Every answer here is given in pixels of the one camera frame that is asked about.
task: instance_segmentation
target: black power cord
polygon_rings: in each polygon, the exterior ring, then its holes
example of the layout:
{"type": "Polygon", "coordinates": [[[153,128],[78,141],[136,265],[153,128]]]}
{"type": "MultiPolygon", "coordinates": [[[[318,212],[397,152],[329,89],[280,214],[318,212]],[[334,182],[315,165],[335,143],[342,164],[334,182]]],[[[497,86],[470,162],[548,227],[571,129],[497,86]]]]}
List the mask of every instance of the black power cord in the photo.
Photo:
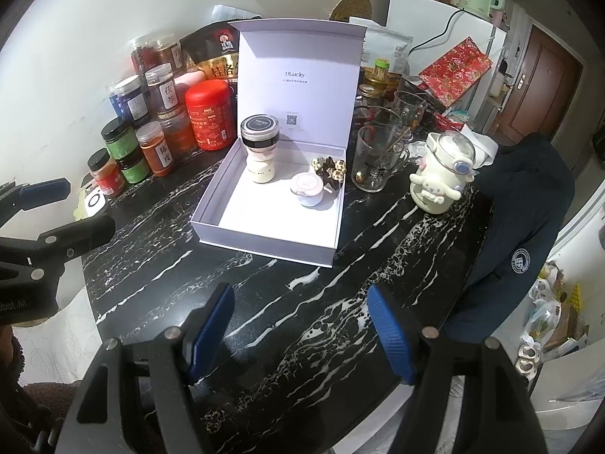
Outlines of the black power cord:
{"type": "Polygon", "coordinates": [[[428,41],[424,41],[422,44],[418,44],[417,46],[414,46],[413,48],[410,49],[409,54],[412,54],[418,48],[421,48],[421,47],[429,44],[429,42],[433,42],[435,39],[439,39],[440,37],[446,35],[447,32],[448,32],[448,30],[449,30],[449,28],[450,28],[450,24],[452,23],[452,19],[454,18],[454,16],[457,15],[457,14],[464,13],[465,11],[466,10],[456,10],[454,13],[452,13],[452,15],[450,15],[450,19],[448,20],[448,22],[447,22],[447,24],[445,26],[445,30],[441,34],[439,34],[438,36],[432,37],[428,41]]]}

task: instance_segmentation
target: wooden door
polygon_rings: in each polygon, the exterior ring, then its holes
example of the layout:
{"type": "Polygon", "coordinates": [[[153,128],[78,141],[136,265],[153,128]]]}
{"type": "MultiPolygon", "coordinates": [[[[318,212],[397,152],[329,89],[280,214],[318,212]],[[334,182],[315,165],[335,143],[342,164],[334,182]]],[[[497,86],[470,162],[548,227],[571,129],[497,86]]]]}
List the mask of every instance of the wooden door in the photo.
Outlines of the wooden door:
{"type": "Polygon", "coordinates": [[[533,27],[521,74],[502,112],[498,136],[506,136],[512,144],[535,131],[552,138],[580,75],[582,65],[558,42],[533,27]]]}

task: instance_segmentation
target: red floral paper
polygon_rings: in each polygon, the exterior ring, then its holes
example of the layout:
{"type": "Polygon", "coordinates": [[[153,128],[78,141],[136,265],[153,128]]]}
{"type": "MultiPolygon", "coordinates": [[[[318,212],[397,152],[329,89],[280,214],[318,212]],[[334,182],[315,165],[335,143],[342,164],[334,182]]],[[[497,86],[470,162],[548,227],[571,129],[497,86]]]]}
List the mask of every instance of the red floral paper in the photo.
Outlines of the red floral paper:
{"type": "Polygon", "coordinates": [[[441,104],[450,107],[492,65],[492,60],[477,48],[473,39],[467,37],[432,65],[427,66],[419,76],[441,104]]]}

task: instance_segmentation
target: green jar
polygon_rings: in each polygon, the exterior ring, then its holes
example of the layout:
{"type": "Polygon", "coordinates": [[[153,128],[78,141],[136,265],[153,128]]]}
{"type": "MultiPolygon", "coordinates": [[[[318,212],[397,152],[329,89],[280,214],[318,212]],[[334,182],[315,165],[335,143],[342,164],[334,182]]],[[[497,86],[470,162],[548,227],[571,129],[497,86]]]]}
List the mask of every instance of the green jar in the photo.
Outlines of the green jar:
{"type": "Polygon", "coordinates": [[[124,159],[138,148],[134,128],[132,123],[127,120],[116,118],[110,121],[101,130],[101,136],[111,157],[116,160],[124,159]]]}
{"type": "Polygon", "coordinates": [[[116,160],[116,162],[126,181],[132,185],[140,183],[151,172],[143,151],[138,146],[134,152],[131,152],[123,159],[116,160]]]}

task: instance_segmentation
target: marble tabletop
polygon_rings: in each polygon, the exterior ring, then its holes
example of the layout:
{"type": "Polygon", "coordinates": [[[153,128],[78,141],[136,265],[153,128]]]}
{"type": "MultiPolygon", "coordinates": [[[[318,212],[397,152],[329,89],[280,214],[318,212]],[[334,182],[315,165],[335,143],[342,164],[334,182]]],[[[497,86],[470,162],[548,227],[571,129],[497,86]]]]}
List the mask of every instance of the marble tabletop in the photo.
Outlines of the marble tabletop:
{"type": "Polygon", "coordinates": [[[84,258],[101,337],[146,341],[204,305],[216,284],[235,313],[210,375],[192,388],[217,452],[324,452],[397,385],[365,297],[388,281],[401,305],[438,326],[479,252],[490,204],[468,189],[440,216],[416,207],[410,165],[377,194],[347,176],[332,268],[203,245],[189,224],[226,151],[197,152],[110,207],[117,231],[84,258]]]}

